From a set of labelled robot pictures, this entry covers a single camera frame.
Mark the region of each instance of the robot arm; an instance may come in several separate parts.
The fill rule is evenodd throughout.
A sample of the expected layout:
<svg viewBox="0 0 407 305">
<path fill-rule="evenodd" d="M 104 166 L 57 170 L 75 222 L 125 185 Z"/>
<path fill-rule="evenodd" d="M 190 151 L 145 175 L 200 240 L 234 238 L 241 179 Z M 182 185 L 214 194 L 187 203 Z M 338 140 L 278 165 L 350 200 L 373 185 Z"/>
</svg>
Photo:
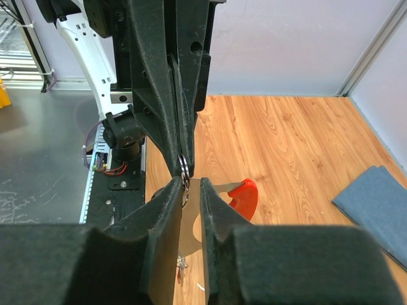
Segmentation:
<svg viewBox="0 0 407 305">
<path fill-rule="evenodd" d="M 100 118 L 109 118 L 104 122 L 109 146 L 124 149 L 148 135 L 172 176 L 192 177 L 215 7 L 225 0 L 37 2 L 75 52 Z M 116 76 L 97 34 L 113 37 Z"/>
</svg>

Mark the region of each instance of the red wire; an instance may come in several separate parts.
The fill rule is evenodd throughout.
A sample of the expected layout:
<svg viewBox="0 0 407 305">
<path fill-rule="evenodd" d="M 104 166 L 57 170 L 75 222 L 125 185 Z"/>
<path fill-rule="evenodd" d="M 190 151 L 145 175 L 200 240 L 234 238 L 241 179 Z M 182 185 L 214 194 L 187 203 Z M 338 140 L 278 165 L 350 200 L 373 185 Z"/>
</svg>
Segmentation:
<svg viewBox="0 0 407 305">
<path fill-rule="evenodd" d="M 118 167 L 118 168 L 113 168 L 113 169 L 111 169 L 111 170 L 98 170 L 98 172 L 115 172 L 115 171 L 117 171 L 117 170 L 121 170 L 121 169 L 123 168 L 124 164 L 125 164 L 125 162 L 123 162 L 123 163 L 121 164 L 121 166 Z"/>
<path fill-rule="evenodd" d="M 110 173 L 110 172 L 104 172 L 104 173 L 106 175 L 110 175 L 110 176 L 120 176 L 122 173 L 124 173 L 126 171 L 126 169 L 127 169 L 127 165 L 125 165 L 124 169 L 122 169 L 120 173 Z"/>
</svg>

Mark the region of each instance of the blue cloth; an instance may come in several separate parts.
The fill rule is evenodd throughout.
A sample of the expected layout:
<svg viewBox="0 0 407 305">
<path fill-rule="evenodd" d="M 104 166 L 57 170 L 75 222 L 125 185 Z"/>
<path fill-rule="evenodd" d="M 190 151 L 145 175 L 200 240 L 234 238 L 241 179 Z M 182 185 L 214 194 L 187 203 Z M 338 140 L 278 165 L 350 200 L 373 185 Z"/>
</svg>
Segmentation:
<svg viewBox="0 0 407 305">
<path fill-rule="evenodd" d="M 407 190 L 384 166 L 369 168 L 333 203 L 407 271 Z"/>
</svg>

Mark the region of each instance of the stainless steel surface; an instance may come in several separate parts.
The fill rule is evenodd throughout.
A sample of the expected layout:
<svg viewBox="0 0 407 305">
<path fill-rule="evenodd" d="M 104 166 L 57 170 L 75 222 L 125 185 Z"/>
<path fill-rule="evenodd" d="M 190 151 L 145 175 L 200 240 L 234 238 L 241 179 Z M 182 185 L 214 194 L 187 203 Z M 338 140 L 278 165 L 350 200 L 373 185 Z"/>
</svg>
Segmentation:
<svg viewBox="0 0 407 305">
<path fill-rule="evenodd" d="M 90 91 L 9 90 L 0 109 L 0 223 L 78 223 L 88 170 L 81 146 L 98 120 Z"/>
<path fill-rule="evenodd" d="M 201 180 L 190 180 L 190 198 L 183 205 L 181 227 L 179 230 L 178 254 L 186 257 L 202 249 L 202 243 L 193 234 L 193 224 L 200 213 Z"/>
<path fill-rule="evenodd" d="M 243 182 L 233 182 L 233 183 L 228 183 L 228 184 L 221 184 L 220 186 L 214 186 L 214 187 L 218 193 L 228 193 L 243 185 L 244 185 Z"/>
<path fill-rule="evenodd" d="M 131 91 L 116 91 L 110 93 L 112 104 L 131 104 L 133 102 L 133 93 Z"/>
<path fill-rule="evenodd" d="M 143 172 L 146 172 L 146 166 L 147 166 L 147 141 L 144 141 L 144 144 L 141 146 L 141 170 Z"/>
</svg>

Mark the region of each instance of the black cable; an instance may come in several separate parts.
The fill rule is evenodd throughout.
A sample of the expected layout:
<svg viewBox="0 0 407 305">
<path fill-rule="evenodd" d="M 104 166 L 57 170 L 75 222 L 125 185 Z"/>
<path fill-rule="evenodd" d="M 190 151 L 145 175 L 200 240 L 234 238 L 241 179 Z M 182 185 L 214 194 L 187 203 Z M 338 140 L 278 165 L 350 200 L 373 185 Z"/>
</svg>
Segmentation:
<svg viewBox="0 0 407 305">
<path fill-rule="evenodd" d="M 46 93 L 46 90 L 48 89 L 48 78 L 44 75 L 44 83 L 43 83 L 43 87 L 41 89 L 41 93 Z"/>
<path fill-rule="evenodd" d="M 7 15 L 9 15 L 9 16 L 10 16 L 12 19 L 14 19 L 15 21 L 17 21 L 17 22 L 23 24 L 23 21 L 17 17 L 17 14 L 16 14 L 13 10 L 11 10 L 10 7 L 9 7 L 6 3 L 4 3 L 3 0 L 0 0 L 0 3 L 1 3 L 1 4 L 0 4 L 1 8 L 3 9 L 3 11 L 4 11 Z"/>
</svg>

